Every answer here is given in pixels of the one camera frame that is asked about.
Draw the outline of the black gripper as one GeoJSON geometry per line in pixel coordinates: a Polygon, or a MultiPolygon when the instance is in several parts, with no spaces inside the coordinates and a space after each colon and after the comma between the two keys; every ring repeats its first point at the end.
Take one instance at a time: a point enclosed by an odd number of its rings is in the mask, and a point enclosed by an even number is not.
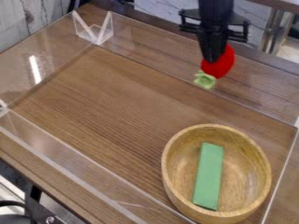
{"type": "Polygon", "coordinates": [[[243,43],[248,41],[249,21],[236,12],[231,12],[216,20],[203,18],[199,9],[181,9],[179,16],[181,18],[180,30],[196,33],[201,55],[209,63],[220,59],[228,40],[243,43]]]}

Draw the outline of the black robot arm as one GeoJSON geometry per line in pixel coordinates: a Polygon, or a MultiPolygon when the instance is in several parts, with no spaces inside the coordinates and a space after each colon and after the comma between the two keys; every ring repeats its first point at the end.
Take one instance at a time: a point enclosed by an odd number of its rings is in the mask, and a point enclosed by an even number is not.
{"type": "Polygon", "coordinates": [[[197,37],[203,58],[220,59],[228,41],[248,42],[249,21],[233,11],[233,0],[197,0],[195,9],[181,9],[180,31],[197,37]]]}

